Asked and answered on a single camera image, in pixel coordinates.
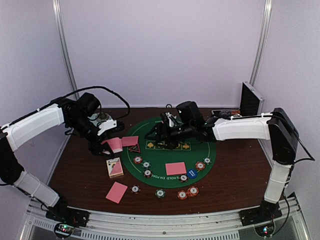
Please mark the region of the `red playing card deck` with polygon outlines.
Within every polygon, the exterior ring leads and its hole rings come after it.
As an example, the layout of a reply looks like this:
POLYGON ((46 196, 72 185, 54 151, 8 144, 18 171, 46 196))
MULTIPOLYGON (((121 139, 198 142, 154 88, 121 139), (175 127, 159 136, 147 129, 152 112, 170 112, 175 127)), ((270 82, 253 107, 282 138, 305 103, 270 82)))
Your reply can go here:
POLYGON ((114 153, 119 153, 123 151, 122 141, 119 137, 104 140, 101 144, 103 145, 106 143, 108 143, 108 145, 114 153))

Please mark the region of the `triangular black red dealer button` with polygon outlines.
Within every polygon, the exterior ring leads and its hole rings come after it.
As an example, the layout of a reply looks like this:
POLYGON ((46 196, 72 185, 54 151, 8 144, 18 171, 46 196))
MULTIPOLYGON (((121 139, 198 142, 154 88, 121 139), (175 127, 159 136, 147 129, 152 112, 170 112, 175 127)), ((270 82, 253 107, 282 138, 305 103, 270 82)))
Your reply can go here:
POLYGON ((136 145, 133 145, 133 146, 129 147, 128 151, 131 152, 131 153, 140 153, 141 152, 140 146, 139 146, 138 143, 136 145))

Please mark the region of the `red card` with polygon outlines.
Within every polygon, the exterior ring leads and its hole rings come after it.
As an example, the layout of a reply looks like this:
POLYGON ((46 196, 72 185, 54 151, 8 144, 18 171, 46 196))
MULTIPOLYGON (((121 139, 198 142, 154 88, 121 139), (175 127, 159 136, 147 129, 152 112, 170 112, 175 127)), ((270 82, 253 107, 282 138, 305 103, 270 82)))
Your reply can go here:
POLYGON ((184 162, 166 163, 165 170, 168 176, 182 175, 187 173, 184 162))
POLYGON ((138 136, 124 136, 120 140, 123 147, 131 147, 139 143, 138 136))
POLYGON ((119 204, 127 189, 126 185, 115 181, 105 198, 119 204))

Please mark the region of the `green chips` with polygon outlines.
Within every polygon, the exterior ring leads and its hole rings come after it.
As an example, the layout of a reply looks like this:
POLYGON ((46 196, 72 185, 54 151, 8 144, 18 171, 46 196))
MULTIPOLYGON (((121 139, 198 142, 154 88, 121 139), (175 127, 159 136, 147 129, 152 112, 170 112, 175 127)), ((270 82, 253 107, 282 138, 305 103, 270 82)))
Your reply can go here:
POLYGON ((209 157, 205 157, 205 158, 203 159, 203 162, 204 162, 206 165, 209 165, 209 164, 212 163, 212 160, 211 160, 209 157))
POLYGON ((150 162, 148 162, 148 161, 144 161, 144 162, 142 163, 142 167, 145 168, 145 169, 148 169, 150 166, 151 166, 151 164, 150 164, 150 162))

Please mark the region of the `red chips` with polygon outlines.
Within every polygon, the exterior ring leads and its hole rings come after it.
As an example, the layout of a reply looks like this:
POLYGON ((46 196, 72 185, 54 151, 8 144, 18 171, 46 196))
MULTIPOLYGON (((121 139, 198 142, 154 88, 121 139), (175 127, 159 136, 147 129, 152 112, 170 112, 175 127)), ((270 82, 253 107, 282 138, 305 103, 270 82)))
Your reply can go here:
POLYGON ((205 167, 206 167, 206 165, 200 161, 196 162, 196 164, 195 164, 195 168, 197 171, 202 171, 205 169, 205 167))
POLYGON ((177 197, 178 199, 180 200, 185 200, 187 197, 188 197, 188 193, 184 190, 180 190, 178 193, 177 193, 177 197))
POLYGON ((141 164, 141 163, 143 162, 143 158, 142 158, 141 156, 135 156, 135 157, 133 158, 133 162, 134 162, 135 164, 141 164))

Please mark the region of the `black chips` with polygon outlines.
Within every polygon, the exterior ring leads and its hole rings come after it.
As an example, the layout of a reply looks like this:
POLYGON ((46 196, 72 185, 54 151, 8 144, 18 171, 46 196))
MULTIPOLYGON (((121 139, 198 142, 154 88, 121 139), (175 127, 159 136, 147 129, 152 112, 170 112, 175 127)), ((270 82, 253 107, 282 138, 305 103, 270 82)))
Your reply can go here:
POLYGON ((185 183, 188 181, 189 178, 186 174, 181 174, 178 179, 180 182, 185 183))
POLYGON ((146 169, 143 171, 143 176, 145 178, 150 178, 153 175, 153 172, 150 169, 146 169))

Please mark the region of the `blue small blind button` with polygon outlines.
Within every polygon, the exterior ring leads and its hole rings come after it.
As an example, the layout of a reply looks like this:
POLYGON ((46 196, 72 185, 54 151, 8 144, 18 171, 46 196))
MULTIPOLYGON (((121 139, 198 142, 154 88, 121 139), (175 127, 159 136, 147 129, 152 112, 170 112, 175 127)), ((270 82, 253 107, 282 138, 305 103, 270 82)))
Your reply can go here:
POLYGON ((198 172, 195 169, 188 169, 186 175, 189 179, 195 179, 198 176, 198 172))

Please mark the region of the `black white chip stack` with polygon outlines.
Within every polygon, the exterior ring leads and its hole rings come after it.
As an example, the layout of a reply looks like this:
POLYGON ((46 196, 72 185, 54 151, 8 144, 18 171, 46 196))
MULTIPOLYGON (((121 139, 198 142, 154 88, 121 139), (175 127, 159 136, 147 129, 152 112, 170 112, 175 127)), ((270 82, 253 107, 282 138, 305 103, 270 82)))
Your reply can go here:
POLYGON ((133 193, 133 194, 139 194, 141 192, 141 188, 139 185, 133 185, 131 188, 130 188, 130 191, 133 193))

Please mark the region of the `orange chip stack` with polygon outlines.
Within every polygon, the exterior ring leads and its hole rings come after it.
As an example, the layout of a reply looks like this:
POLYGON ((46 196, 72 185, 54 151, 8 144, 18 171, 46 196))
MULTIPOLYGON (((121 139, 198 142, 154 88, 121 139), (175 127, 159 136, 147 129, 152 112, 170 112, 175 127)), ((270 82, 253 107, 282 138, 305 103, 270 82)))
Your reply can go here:
POLYGON ((199 194, 199 189, 196 186, 191 186, 187 189, 187 194, 189 197, 195 197, 199 194))

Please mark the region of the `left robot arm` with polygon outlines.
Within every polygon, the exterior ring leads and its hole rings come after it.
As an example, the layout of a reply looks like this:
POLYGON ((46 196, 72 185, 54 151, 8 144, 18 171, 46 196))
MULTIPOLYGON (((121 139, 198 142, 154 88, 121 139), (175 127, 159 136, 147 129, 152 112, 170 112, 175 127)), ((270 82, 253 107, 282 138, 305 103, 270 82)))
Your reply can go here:
POLYGON ((6 124, 0 130, 0 179, 7 185, 27 192, 48 207, 53 207, 53 215, 61 222, 69 221, 72 218, 71 209, 58 203, 59 194, 27 172, 18 163, 14 152, 46 130, 65 124, 89 142, 89 150, 93 155, 102 154, 107 148, 103 143, 108 136, 107 131, 117 123, 111 121, 95 126, 89 117, 98 107, 98 99, 86 92, 78 100, 59 97, 31 115, 6 124))

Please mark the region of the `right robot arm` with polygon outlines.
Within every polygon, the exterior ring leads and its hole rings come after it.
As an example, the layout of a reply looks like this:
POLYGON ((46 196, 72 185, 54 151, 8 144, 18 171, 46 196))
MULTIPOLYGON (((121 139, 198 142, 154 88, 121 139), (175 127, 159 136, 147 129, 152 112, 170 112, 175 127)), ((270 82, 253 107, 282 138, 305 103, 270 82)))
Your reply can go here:
POLYGON ((268 220, 289 182, 294 166, 299 133, 286 112, 278 107, 272 112, 251 116, 211 116, 204 119, 194 101, 176 106, 180 120, 170 112, 160 114, 160 122, 146 133, 145 139, 173 150, 186 139, 218 142, 234 139, 259 139, 271 142, 273 167, 264 194, 264 204, 256 210, 259 220, 268 220))

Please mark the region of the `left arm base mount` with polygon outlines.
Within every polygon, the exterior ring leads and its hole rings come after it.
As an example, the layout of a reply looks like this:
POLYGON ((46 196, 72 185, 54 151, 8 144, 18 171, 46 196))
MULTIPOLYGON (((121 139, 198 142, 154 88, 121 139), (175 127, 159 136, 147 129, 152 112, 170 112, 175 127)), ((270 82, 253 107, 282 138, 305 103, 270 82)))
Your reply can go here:
POLYGON ((45 217, 57 222, 66 223, 73 227, 86 227, 90 213, 85 210, 75 208, 57 209, 50 207, 45 217))

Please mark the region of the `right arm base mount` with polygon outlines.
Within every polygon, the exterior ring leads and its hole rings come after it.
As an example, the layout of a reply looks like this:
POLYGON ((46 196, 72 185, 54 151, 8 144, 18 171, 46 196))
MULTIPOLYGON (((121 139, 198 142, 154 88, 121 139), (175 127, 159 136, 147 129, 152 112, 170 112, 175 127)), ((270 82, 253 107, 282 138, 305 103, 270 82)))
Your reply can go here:
POLYGON ((263 222, 268 222, 274 218, 279 218, 282 215, 282 212, 278 208, 270 210, 262 208, 261 206, 241 210, 239 212, 242 226, 256 225, 263 222))

